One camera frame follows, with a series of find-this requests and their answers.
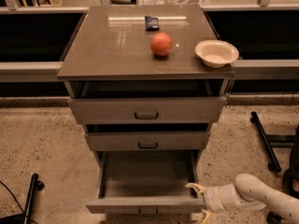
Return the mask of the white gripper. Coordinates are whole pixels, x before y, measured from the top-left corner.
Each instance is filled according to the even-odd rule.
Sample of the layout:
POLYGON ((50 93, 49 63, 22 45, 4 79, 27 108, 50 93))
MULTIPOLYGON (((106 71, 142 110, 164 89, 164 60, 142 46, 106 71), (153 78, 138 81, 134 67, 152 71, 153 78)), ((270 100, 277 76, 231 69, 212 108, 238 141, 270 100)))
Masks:
POLYGON ((219 213, 225 210, 221 202, 221 196, 218 187, 204 187, 197 183, 188 183, 185 185, 187 189, 193 189, 198 195, 204 194, 204 200, 207 209, 202 211, 202 220, 200 224, 209 224, 213 213, 219 213))

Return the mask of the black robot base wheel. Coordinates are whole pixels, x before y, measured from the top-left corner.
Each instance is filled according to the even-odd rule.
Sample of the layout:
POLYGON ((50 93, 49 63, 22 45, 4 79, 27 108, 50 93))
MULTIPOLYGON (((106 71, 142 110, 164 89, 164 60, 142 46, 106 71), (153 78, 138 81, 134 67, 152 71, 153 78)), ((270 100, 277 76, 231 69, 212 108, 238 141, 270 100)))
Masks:
MULTIPOLYGON (((299 199, 299 181, 292 177, 292 172, 290 169, 285 171, 282 184, 283 189, 287 194, 299 199)), ((280 224, 281 220, 282 217, 274 211, 269 212, 266 218, 268 224, 280 224)))

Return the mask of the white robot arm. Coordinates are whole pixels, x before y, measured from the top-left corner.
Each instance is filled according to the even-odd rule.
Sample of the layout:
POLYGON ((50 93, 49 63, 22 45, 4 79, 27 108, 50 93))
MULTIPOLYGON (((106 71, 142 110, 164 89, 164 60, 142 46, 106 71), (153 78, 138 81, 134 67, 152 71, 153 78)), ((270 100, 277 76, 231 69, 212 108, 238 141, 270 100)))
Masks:
POLYGON ((197 183, 185 185, 203 198, 206 209, 200 224, 207 224, 212 215, 232 209, 262 210, 270 207, 291 224, 299 224, 299 200, 272 189, 254 175, 240 174, 235 182, 224 186, 204 187, 197 183))

